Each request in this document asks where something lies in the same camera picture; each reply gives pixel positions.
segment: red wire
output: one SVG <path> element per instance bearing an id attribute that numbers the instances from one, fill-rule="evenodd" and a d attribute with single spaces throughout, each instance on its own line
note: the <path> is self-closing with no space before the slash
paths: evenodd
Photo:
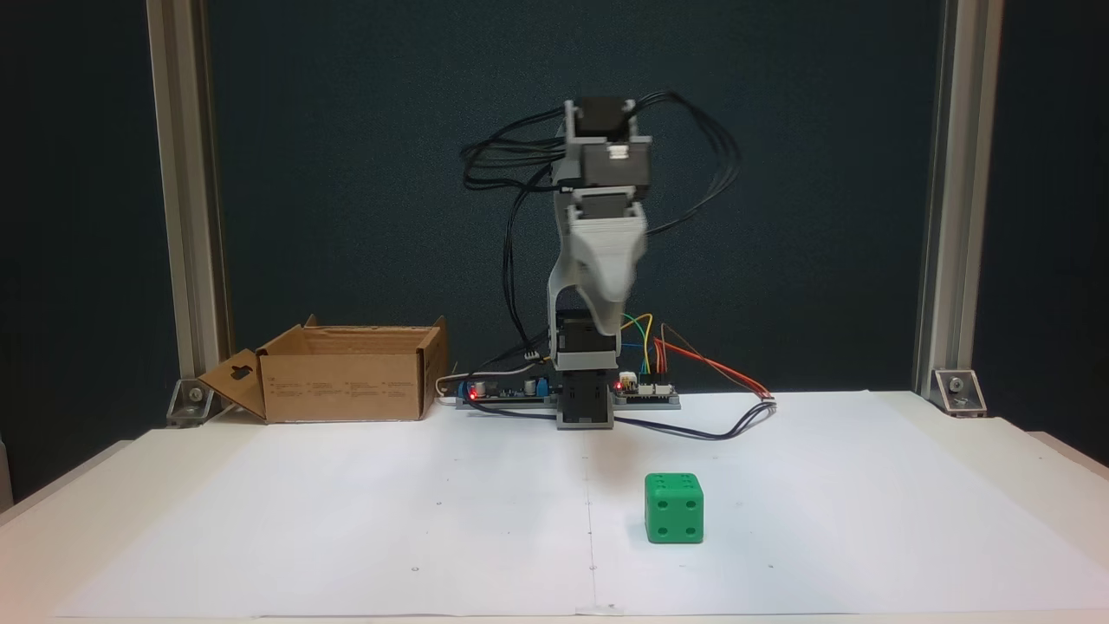
<path id="1" fill-rule="evenodd" d="M 754 391 L 755 395 L 759 395 L 760 397 L 771 397 L 771 392 L 770 392 L 770 390 L 766 390 L 766 387 L 764 387 L 763 385 L 756 382 L 755 380 L 749 378 L 747 376 L 745 376 L 745 375 L 743 375 L 743 374 L 741 374 L 739 371 L 730 369 L 730 368 L 728 368 L 728 367 L 725 367 L 725 366 L 723 366 L 720 362 L 716 362 L 714 360 L 710 360 L 708 358 L 703 358 L 701 356 L 698 356 L 696 354 L 693 354 L 692 351 L 685 351 L 681 347 L 675 347 L 673 345 L 670 345 L 669 342 L 663 342 L 661 339 L 658 339 L 658 338 L 654 339 L 654 350 L 658 352 L 660 349 L 663 349 L 663 348 L 672 350 L 672 351 L 675 351 L 678 354 L 681 354 L 682 356 L 685 356 L 686 358 L 690 358 L 692 360 L 698 360 L 698 361 L 704 362 L 704 364 L 709 365 L 710 367 L 715 367 L 716 369 L 720 369 L 720 370 L 722 370 L 722 371 L 724 371 L 724 372 L 733 376 L 735 379 L 740 380 L 741 382 L 743 382 L 744 385 L 746 385 L 749 388 L 751 388 L 751 390 Z"/>

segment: yellow wire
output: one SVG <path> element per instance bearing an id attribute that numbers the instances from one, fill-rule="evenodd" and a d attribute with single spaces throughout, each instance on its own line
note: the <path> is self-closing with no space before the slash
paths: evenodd
<path id="1" fill-rule="evenodd" d="M 640 315 L 639 317 L 635 317 L 633 321 L 628 321 L 627 324 L 620 326 L 620 331 L 632 327 L 643 319 L 647 319 L 647 333 L 643 335 L 643 360 L 647 361 L 647 372 L 650 375 L 651 359 L 647 357 L 647 345 L 651 341 L 651 324 L 654 323 L 654 315 L 651 315 L 650 311 L 647 315 Z"/>

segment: green die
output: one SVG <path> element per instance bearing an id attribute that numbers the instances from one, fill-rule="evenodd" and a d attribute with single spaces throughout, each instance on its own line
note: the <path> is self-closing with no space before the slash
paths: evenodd
<path id="1" fill-rule="evenodd" d="M 647 539 L 657 544 L 699 544 L 704 540 L 704 493 L 696 477 L 652 472 L 647 490 Z"/>

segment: white connector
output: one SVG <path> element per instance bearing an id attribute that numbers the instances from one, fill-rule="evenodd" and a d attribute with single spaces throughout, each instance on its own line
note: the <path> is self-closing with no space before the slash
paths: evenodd
<path id="1" fill-rule="evenodd" d="M 631 371 L 620 372 L 620 390 L 624 392 L 635 392 L 639 388 L 639 378 Z"/>

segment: open cardboard box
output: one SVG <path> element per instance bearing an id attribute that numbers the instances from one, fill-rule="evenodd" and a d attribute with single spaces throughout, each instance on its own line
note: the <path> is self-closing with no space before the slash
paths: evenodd
<path id="1" fill-rule="evenodd" d="M 200 381 L 271 423 L 417 421 L 447 375 L 447 323 L 430 328 L 304 326 L 240 351 Z"/>

